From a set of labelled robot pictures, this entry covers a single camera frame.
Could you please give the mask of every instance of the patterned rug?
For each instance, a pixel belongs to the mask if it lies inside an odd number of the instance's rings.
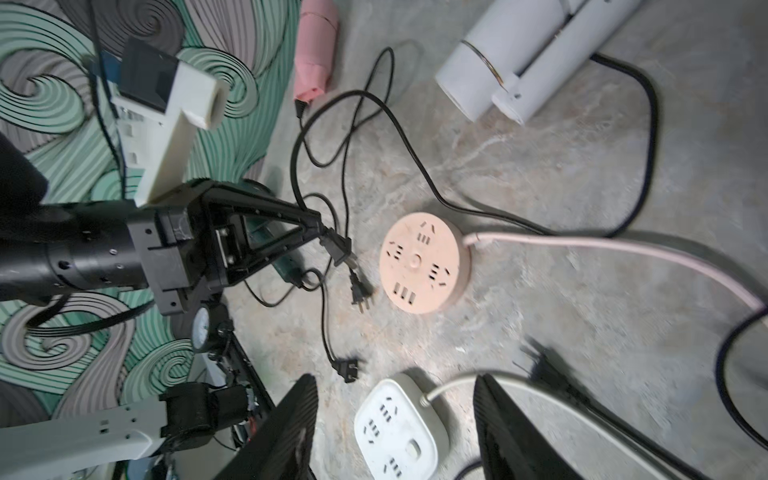
[[[87,0],[0,3],[0,131],[48,178],[47,203],[119,198],[119,177],[93,114],[82,58],[94,54]],[[300,0],[95,0],[102,48],[138,37],[230,85],[226,116],[200,131],[189,178],[237,181],[266,153],[291,69]],[[114,119],[103,91],[102,114]],[[129,170],[129,196],[141,177]],[[105,318],[149,290],[72,295],[46,326]],[[83,415],[187,381],[190,341],[156,309],[91,335],[39,339],[41,308],[0,303],[0,427]]]

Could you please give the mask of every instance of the pink object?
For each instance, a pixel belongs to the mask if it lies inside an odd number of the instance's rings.
[[[326,93],[333,70],[333,51],[339,30],[339,12],[333,0],[303,0],[296,37],[296,80],[293,97],[309,102]]]

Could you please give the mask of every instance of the black power plug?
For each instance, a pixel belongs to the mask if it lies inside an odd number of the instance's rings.
[[[368,304],[368,298],[371,297],[371,291],[360,281],[352,269],[349,269],[349,281],[352,284],[350,287],[352,290],[352,305],[357,305],[360,308],[360,313],[364,313],[363,304],[365,304],[366,310],[370,310],[371,306]]]
[[[337,359],[333,362],[333,369],[344,379],[344,383],[353,383],[357,380],[357,362],[357,359]]]

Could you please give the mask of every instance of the white power strip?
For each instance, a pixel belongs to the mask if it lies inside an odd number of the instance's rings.
[[[448,453],[448,433],[404,373],[384,379],[355,415],[355,439],[375,480],[426,480]]]

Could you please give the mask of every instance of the white cylinder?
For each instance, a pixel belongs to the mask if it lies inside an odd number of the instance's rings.
[[[589,0],[536,58],[517,85],[497,89],[493,103],[524,124],[632,15],[642,0]]]
[[[560,0],[496,0],[435,80],[469,120],[477,120],[491,107],[493,92],[514,83],[566,14]]]

